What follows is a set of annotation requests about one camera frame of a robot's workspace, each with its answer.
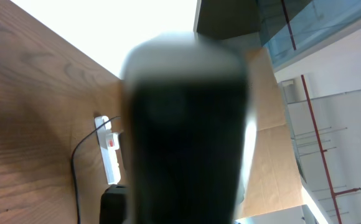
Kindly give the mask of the bronze Galaxy smartphone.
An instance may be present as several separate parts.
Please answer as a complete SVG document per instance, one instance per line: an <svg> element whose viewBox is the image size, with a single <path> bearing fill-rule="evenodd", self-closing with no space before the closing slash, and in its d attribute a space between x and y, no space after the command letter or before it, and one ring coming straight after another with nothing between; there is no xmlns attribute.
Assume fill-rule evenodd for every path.
<svg viewBox="0 0 361 224"><path fill-rule="evenodd" d="M122 68L130 223L232 223L253 110L243 57L193 33L136 46Z"/></svg>

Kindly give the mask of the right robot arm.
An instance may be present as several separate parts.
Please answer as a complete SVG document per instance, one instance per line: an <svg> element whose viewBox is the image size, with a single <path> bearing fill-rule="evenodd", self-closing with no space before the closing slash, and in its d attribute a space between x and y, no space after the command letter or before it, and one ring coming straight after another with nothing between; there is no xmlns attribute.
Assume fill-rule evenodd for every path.
<svg viewBox="0 0 361 224"><path fill-rule="evenodd" d="M126 187L111 185L100 200L99 224L123 224L126 220Z"/></svg>

